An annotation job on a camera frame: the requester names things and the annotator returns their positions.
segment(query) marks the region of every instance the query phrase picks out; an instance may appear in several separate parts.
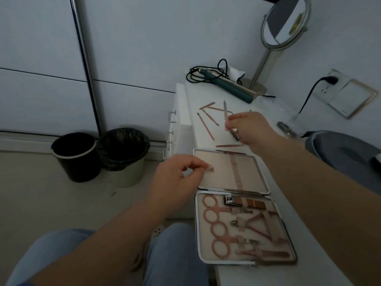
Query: forearm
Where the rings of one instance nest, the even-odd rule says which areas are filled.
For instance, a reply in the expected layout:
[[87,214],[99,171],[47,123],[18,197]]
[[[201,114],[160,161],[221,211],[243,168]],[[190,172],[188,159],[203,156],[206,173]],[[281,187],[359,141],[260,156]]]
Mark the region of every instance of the forearm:
[[148,201],[140,202],[30,281],[36,286],[116,284],[132,266],[144,241],[164,219],[159,207]]
[[283,137],[256,153],[345,275],[356,285],[380,284],[381,197]]

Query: wall socket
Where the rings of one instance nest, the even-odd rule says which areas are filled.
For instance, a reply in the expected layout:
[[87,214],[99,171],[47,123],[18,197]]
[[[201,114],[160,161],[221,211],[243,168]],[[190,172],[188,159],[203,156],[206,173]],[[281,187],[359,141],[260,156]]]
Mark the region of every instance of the wall socket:
[[335,85],[329,84],[326,81],[320,81],[314,88],[312,94],[324,103],[328,104],[333,98],[335,98],[337,93],[342,90],[350,80],[352,80],[352,78],[348,75],[342,74],[336,69],[331,69],[326,76],[336,76],[339,81],[337,81]]

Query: drawer handle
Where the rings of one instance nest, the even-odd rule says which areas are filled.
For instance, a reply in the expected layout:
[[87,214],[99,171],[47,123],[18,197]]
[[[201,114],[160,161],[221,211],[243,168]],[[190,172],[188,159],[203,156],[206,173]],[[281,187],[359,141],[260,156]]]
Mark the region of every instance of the drawer handle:
[[171,124],[175,124],[176,123],[176,121],[172,121],[171,120],[171,114],[174,114],[174,115],[176,115],[176,110],[175,111],[169,111],[168,112],[168,121],[171,123]]
[[165,141],[166,143],[173,143],[173,131],[172,132],[167,132],[166,136],[165,136]]
[[163,160],[167,160],[168,158],[169,158],[169,148],[164,148],[163,149]]

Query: floor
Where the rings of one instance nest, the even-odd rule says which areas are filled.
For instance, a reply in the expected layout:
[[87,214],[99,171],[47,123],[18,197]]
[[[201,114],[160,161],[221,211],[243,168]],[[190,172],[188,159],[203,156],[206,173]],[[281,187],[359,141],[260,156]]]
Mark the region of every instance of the floor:
[[[50,154],[0,152],[0,285],[27,248],[46,232],[98,229],[144,195],[159,162],[146,161],[134,187],[113,187],[102,170],[92,181],[70,181]],[[128,278],[140,284],[141,273]]]

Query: metal pole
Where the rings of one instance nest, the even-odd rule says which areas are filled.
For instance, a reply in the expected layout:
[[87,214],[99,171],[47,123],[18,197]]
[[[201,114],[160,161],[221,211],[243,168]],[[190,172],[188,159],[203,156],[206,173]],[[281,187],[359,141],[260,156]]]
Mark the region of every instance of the metal pole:
[[83,69],[85,70],[87,86],[88,86],[88,89],[90,92],[90,99],[91,99],[91,104],[93,106],[95,122],[96,122],[96,126],[98,128],[98,134],[99,134],[99,136],[101,136],[104,133],[104,126],[102,125],[102,120],[101,120],[101,117],[99,114],[99,108],[97,105],[97,96],[96,96],[95,91],[94,91],[93,77],[91,75],[88,56],[86,53],[85,39],[83,38],[80,18],[79,18],[78,9],[77,9],[77,2],[76,2],[76,0],[69,0],[69,1],[70,1],[72,13],[73,13],[75,29],[77,31],[78,44],[79,44],[79,49],[81,51]]
[[271,53],[271,49],[267,49],[266,52],[263,54],[261,62],[258,65],[257,70],[254,73],[253,79],[251,80],[249,89],[253,88],[254,84],[257,82],[258,78],[260,77],[266,62],[269,59],[270,53]]

